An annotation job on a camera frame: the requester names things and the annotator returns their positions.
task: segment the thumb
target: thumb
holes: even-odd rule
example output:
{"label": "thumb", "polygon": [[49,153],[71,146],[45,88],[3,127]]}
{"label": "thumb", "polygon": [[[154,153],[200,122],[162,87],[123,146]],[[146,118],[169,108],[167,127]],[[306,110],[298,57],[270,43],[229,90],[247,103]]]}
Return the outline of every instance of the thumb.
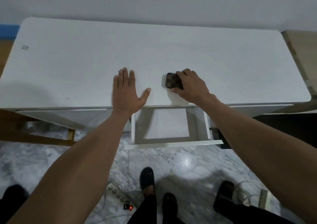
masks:
{"label": "thumb", "polygon": [[179,94],[179,95],[181,95],[183,91],[184,91],[184,90],[182,90],[182,89],[180,89],[180,88],[178,88],[178,87],[175,87],[175,88],[172,88],[172,89],[171,89],[171,92],[176,93],[176,94]]}
{"label": "thumb", "polygon": [[147,98],[148,98],[149,95],[150,95],[150,92],[151,92],[151,88],[146,89],[146,90],[144,91],[143,95],[139,98],[139,99],[142,101],[143,105],[145,105],[146,100],[147,100]]}

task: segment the checkered phone case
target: checkered phone case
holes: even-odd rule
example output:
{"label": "checkered phone case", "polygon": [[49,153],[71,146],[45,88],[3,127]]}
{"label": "checkered phone case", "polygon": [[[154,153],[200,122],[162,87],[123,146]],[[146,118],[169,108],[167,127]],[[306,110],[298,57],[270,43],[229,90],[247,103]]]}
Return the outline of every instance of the checkered phone case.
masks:
{"label": "checkered phone case", "polygon": [[178,87],[178,88],[184,90],[182,80],[175,73],[169,72],[166,75],[165,86],[169,89],[174,88],[174,87]]}

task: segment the wall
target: wall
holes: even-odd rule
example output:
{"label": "wall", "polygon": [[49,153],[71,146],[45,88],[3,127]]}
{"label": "wall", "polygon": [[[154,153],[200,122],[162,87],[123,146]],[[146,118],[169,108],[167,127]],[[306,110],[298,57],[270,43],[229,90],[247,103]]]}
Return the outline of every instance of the wall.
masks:
{"label": "wall", "polygon": [[317,31],[317,0],[0,0],[0,22],[29,16]]}

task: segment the person's right arm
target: person's right arm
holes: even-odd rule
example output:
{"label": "person's right arm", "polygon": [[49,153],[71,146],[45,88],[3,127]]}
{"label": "person's right arm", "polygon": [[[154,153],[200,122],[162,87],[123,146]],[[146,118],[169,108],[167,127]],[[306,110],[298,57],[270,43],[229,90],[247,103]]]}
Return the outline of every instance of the person's right arm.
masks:
{"label": "person's right arm", "polygon": [[209,115],[235,153],[284,206],[317,223],[317,149],[223,104],[194,71],[176,74],[184,90],[171,91]]}

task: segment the person's left hand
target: person's left hand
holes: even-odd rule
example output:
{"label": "person's left hand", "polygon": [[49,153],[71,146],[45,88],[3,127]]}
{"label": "person's left hand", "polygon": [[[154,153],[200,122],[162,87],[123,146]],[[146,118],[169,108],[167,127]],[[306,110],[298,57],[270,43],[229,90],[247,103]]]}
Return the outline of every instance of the person's left hand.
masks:
{"label": "person's left hand", "polygon": [[150,95],[151,88],[144,91],[138,98],[135,90],[135,76],[133,70],[130,70],[130,77],[126,68],[119,71],[119,76],[113,78],[112,105],[113,111],[130,118],[133,113],[140,110],[146,103]]}

